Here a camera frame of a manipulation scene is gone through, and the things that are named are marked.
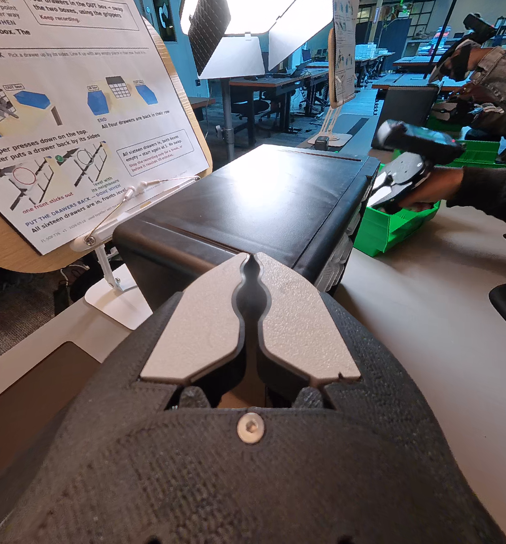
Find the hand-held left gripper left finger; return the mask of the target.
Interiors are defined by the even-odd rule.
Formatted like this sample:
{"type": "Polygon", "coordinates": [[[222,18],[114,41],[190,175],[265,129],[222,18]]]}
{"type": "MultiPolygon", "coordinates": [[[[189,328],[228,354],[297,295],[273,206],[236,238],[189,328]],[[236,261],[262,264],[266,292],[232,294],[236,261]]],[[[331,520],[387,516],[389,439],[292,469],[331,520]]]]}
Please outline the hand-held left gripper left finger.
{"type": "Polygon", "coordinates": [[[198,277],[180,295],[140,378],[196,386],[220,402],[246,369],[245,322],[237,307],[249,254],[237,254],[198,277]]]}

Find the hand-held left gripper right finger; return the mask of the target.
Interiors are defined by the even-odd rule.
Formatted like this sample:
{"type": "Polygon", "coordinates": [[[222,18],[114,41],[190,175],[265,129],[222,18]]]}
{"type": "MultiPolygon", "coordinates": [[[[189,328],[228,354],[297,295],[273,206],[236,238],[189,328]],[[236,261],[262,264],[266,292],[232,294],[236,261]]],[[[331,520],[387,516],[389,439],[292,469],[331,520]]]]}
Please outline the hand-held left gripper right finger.
{"type": "Polygon", "coordinates": [[[265,253],[254,259],[266,300],[257,325],[257,371],[268,390],[294,402],[305,387],[358,382],[358,365],[317,288],[265,253]]]}

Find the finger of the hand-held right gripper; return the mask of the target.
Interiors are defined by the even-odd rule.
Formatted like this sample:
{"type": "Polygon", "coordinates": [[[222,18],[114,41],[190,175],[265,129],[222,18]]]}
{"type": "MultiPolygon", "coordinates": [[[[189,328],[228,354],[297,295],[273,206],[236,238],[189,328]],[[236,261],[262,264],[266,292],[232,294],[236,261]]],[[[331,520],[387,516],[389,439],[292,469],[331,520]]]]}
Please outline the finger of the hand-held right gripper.
{"type": "Polygon", "coordinates": [[[397,212],[402,193],[402,173],[399,167],[384,167],[376,177],[370,196],[370,207],[385,212],[397,212]]]}

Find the green plastic bin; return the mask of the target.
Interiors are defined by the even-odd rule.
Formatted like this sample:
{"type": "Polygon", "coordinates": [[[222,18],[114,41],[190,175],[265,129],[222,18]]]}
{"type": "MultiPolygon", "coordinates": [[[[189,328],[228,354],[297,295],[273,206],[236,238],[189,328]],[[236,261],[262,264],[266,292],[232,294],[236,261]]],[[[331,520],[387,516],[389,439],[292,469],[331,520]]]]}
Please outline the green plastic bin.
{"type": "Polygon", "coordinates": [[[440,202],[437,202],[431,209],[423,212],[402,209],[396,214],[388,215],[366,205],[372,189],[369,191],[359,206],[359,221],[349,227],[349,237],[355,248],[371,257],[388,252],[415,234],[435,217],[440,208],[440,202]]]}
{"type": "Polygon", "coordinates": [[[491,141],[459,140],[456,142],[466,147],[465,152],[451,163],[449,167],[496,167],[499,143],[491,141]]]}

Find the black drawer cabinet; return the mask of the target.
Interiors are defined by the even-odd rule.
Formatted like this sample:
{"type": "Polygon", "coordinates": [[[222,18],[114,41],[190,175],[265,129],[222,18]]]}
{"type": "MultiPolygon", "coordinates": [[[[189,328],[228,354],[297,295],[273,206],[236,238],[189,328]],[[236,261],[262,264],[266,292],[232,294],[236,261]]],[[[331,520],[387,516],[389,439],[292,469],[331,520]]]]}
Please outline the black drawer cabinet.
{"type": "Polygon", "coordinates": [[[241,252],[314,285],[378,170],[370,156],[261,145],[120,224],[113,242],[152,311],[241,252]]]}

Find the person's right forearm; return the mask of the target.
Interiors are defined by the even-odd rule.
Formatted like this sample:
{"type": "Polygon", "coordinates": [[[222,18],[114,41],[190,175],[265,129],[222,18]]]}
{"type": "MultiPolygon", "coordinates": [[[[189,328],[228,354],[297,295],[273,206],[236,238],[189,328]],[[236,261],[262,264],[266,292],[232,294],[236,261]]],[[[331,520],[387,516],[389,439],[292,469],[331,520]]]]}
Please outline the person's right forearm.
{"type": "Polygon", "coordinates": [[[463,167],[460,188],[447,207],[473,207],[506,223],[506,167],[463,167]]]}

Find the another person's forearm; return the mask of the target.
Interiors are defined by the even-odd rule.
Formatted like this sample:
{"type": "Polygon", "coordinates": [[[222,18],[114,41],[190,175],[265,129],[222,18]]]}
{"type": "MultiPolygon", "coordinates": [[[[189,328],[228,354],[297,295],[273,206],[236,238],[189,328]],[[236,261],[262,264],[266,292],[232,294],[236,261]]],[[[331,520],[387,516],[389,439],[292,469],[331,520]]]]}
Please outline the another person's forearm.
{"type": "Polygon", "coordinates": [[[467,91],[478,113],[470,127],[506,138],[506,50],[500,46],[486,53],[471,74],[467,91]]]}

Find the wood-edged office desk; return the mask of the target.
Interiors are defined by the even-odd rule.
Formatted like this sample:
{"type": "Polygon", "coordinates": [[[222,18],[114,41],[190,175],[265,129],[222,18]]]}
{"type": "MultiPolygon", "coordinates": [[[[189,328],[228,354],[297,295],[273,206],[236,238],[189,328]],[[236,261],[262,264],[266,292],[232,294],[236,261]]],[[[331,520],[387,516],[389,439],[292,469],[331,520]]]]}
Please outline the wood-edged office desk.
{"type": "Polygon", "coordinates": [[[279,131],[285,133],[298,133],[300,128],[295,128],[291,123],[291,104],[293,95],[304,92],[304,116],[311,118],[315,116],[313,106],[315,105],[317,91],[328,83],[327,67],[306,68],[297,77],[257,77],[253,80],[251,76],[232,78],[229,82],[231,91],[245,93],[245,101],[248,105],[254,101],[254,93],[259,92],[259,97],[265,97],[270,101],[279,103],[279,131]]]}

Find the person's right hand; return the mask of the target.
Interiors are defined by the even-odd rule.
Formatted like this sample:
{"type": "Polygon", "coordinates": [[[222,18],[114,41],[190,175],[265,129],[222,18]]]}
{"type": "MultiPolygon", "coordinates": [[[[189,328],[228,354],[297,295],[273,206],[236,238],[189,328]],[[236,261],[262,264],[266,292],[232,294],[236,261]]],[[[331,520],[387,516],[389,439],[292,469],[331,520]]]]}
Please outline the person's right hand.
{"type": "Polygon", "coordinates": [[[463,173],[463,168],[435,167],[426,180],[398,201],[399,208],[419,213],[441,200],[450,200],[462,184],[463,173]]]}

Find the dark grey box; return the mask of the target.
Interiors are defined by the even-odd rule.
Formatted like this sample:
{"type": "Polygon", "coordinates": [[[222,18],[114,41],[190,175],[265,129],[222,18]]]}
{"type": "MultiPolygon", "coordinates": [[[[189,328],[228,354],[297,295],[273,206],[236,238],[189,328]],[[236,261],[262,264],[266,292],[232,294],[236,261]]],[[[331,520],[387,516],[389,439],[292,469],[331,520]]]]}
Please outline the dark grey box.
{"type": "Polygon", "coordinates": [[[423,86],[391,86],[385,95],[385,100],[379,115],[372,148],[388,150],[378,139],[377,131],[387,120],[403,121],[415,126],[425,126],[440,93],[440,86],[428,84],[423,86]]]}

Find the group of clear cabinet drawers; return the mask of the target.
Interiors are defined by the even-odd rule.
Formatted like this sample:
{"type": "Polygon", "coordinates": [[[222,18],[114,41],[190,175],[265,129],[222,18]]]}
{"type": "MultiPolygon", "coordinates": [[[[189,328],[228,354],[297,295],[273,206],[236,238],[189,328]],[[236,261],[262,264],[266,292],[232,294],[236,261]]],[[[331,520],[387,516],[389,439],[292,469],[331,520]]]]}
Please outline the group of clear cabinet drawers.
{"type": "Polygon", "coordinates": [[[338,244],[332,251],[320,275],[317,277],[314,285],[320,292],[329,293],[336,289],[341,282],[353,248],[356,232],[358,231],[360,222],[364,216],[365,209],[365,204],[361,204],[357,207],[354,216],[344,229],[338,244]]]}

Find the printed instruction sheet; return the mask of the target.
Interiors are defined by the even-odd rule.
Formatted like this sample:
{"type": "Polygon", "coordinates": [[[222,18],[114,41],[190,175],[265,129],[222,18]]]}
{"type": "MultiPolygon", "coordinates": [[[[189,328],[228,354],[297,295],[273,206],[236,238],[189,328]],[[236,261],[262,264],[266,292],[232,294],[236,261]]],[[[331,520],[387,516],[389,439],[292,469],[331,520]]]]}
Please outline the printed instruction sheet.
{"type": "Polygon", "coordinates": [[[209,167],[133,1],[0,1],[0,216],[37,254],[209,167]]]}
{"type": "Polygon", "coordinates": [[[355,94],[358,5],[359,1],[333,1],[334,98],[338,106],[355,94]]]}

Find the black office chair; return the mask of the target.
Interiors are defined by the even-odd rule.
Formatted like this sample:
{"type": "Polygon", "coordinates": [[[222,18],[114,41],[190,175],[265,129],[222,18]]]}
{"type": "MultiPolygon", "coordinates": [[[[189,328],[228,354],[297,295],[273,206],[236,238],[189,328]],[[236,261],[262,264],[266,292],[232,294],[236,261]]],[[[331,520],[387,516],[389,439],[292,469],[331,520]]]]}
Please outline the black office chair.
{"type": "Polygon", "coordinates": [[[248,122],[255,123],[255,119],[258,115],[263,114],[264,112],[270,111],[270,103],[261,99],[254,99],[251,103],[245,101],[239,105],[236,105],[236,113],[239,115],[240,119],[246,118],[248,122]]]}

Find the white softbox light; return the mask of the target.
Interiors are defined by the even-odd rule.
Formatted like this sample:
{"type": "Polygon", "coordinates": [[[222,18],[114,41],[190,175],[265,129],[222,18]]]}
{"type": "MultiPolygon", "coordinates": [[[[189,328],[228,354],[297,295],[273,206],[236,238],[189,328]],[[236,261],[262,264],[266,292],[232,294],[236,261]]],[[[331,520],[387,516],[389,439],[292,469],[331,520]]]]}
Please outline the white softbox light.
{"type": "Polygon", "coordinates": [[[331,1],[181,1],[201,79],[261,76],[332,22],[331,1]]]}

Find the metal light stand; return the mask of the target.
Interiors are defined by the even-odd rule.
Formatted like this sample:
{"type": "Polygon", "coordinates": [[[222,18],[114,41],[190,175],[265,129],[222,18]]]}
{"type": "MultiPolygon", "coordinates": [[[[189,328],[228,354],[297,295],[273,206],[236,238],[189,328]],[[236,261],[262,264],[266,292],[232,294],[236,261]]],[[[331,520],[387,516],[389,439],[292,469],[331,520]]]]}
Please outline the metal light stand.
{"type": "Polygon", "coordinates": [[[222,135],[226,145],[227,159],[232,162],[235,159],[234,128],[232,118],[232,99],[230,95],[230,79],[221,78],[221,92],[223,104],[222,135]]]}

